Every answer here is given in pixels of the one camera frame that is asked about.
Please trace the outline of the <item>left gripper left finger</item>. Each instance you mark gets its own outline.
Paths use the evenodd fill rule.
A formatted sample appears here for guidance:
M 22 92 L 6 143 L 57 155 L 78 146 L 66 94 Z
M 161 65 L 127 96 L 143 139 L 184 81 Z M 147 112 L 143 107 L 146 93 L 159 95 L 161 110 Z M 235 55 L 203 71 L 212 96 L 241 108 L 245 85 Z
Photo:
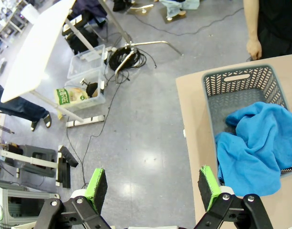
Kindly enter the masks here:
M 109 229 L 110 226 L 101 216 L 107 188 L 105 170 L 95 169 L 83 194 L 77 194 L 66 202 L 57 198 L 47 199 L 34 227 L 71 229 L 81 225 L 85 229 Z

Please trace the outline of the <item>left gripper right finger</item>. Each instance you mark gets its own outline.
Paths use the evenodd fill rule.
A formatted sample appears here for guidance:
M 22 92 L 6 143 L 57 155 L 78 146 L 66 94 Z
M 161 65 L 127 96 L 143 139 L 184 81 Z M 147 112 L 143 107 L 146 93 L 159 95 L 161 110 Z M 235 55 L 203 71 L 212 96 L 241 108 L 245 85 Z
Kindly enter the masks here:
M 196 229 L 219 229 L 224 222 L 232 222 L 237 229 L 272 229 L 267 211 L 256 194 L 242 198 L 221 192 L 210 166 L 199 170 L 198 188 L 205 214 Z

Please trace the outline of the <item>person's right hand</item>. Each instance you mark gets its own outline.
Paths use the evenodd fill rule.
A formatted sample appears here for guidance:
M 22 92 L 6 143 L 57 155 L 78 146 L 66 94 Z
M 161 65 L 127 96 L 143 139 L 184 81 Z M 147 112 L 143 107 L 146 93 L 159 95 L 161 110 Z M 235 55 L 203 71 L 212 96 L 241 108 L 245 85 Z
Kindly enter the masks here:
M 262 46 L 258 39 L 249 39 L 246 48 L 252 60 L 259 60 L 262 57 Z

